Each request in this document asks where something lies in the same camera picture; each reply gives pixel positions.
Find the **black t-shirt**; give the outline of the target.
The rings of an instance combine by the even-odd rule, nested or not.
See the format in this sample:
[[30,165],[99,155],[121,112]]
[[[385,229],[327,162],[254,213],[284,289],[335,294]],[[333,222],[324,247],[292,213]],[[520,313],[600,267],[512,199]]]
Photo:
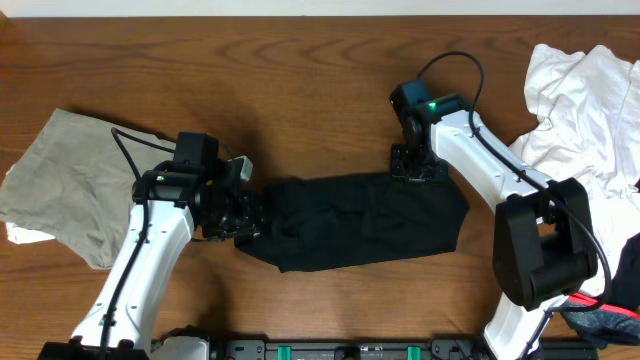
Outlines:
[[280,272],[315,272],[455,250],[466,198],[450,180],[387,174],[287,179],[266,187],[265,229],[235,247]]

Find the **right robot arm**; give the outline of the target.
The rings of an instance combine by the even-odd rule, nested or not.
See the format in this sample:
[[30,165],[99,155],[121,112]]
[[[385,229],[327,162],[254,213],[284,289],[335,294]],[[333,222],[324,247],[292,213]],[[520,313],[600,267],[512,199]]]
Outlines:
[[493,270],[502,295],[483,332],[483,353],[525,358],[551,313],[598,271],[586,190],[521,161],[457,94],[434,98],[412,80],[389,101],[405,139],[391,150],[392,177],[443,182],[455,168],[492,210]]

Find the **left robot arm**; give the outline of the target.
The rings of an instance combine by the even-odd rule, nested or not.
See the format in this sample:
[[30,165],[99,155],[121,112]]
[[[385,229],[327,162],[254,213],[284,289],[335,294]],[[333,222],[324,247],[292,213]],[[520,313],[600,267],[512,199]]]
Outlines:
[[136,171],[126,238],[92,308],[66,342],[47,342],[42,359],[221,359],[223,346],[194,326],[160,342],[154,324],[171,274],[196,231],[208,241],[253,237],[264,217],[242,190],[253,164],[218,156],[216,138],[182,132],[172,159]]

